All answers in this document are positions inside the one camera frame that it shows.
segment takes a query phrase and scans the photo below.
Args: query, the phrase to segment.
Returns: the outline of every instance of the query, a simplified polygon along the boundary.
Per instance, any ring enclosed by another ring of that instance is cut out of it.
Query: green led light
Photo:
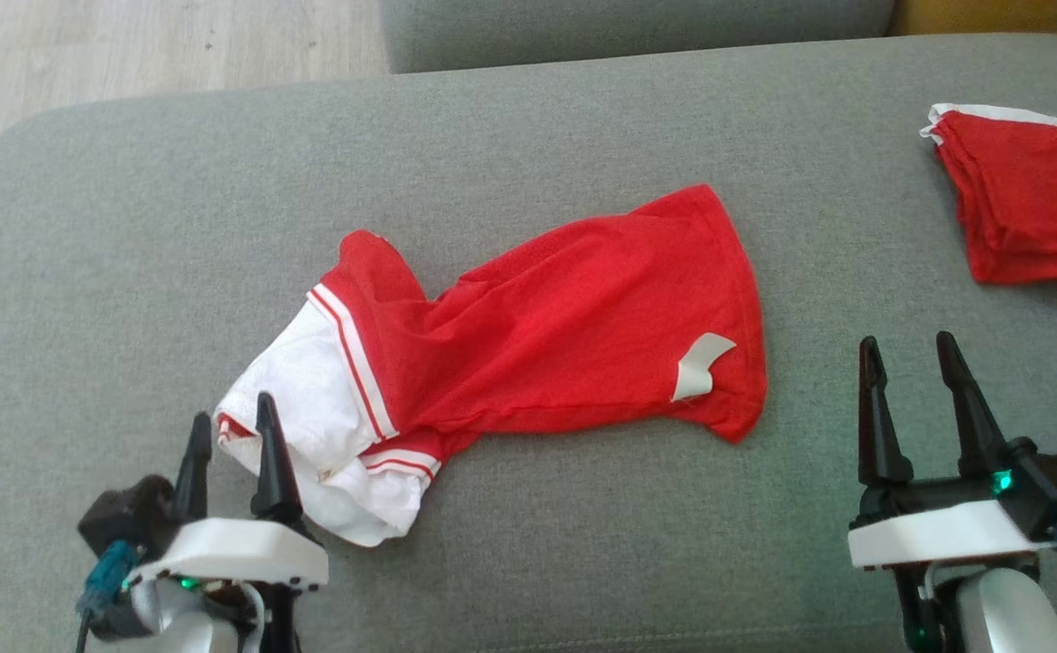
[[[994,497],[1000,496],[1004,490],[1013,487],[1013,471],[997,471],[991,475],[991,493]]]

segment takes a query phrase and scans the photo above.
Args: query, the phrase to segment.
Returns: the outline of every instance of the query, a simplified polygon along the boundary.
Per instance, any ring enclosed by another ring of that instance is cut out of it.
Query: white tape piece
[[[705,334],[698,338],[676,363],[676,388],[673,388],[673,398],[670,402],[700,396],[713,390],[715,377],[709,373],[710,365],[736,347],[734,340],[718,334]]]

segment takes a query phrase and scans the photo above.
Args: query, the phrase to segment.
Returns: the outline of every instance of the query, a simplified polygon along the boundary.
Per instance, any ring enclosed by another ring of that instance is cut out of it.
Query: white stripe
[[[939,102],[931,105],[931,110],[927,113],[927,119],[931,124],[920,130],[920,136],[930,137],[935,145],[943,145],[944,139],[935,133],[931,133],[931,128],[939,125],[947,112],[961,112],[977,117],[988,119],[1003,119],[1009,123],[1030,123],[1034,125],[1051,125],[1057,127],[1057,117],[1038,112],[1031,112],[1027,109],[1014,109],[1010,107],[994,107],[991,105],[952,105],[951,102]]]
[[[314,285],[312,292],[336,312],[338,322],[342,324],[342,339],[347,342],[351,362],[354,363],[355,372],[358,374],[358,381],[363,385],[365,398],[371,406],[371,413],[375,415],[375,423],[377,423],[384,439],[393,439],[394,435],[400,433],[395,431],[394,425],[391,423],[391,416],[387,412],[387,405],[383,402],[383,392],[379,390],[378,381],[375,380],[375,373],[371,371],[370,359],[367,358],[367,350],[363,348],[363,339],[358,337],[358,329],[355,326],[354,318],[350,315],[350,310],[326,285]]]
[[[433,455],[428,455],[423,453],[423,451],[409,451],[407,449],[392,449],[387,451],[379,451],[379,453],[372,453],[370,455],[359,455],[359,462],[365,464],[367,467],[371,467],[372,464],[383,463],[384,460],[400,460],[403,463],[419,464],[421,467],[427,467],[428,470],[432,471],[432,474],[439,474],[440,467],[444,464],[440,463],[439,460]],[[383,464],[381,468],[386,470],[391,468],[390,464]],[[401,466],[400,470],[418,471],[413,467]]]

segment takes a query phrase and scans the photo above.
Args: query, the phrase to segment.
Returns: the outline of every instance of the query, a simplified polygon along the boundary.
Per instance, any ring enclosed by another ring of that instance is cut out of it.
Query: black cable
[[[80,614],[80,630],[76,631],[76,653],[85,653],[90,624],[93,624],[93,611],[85,611]]]

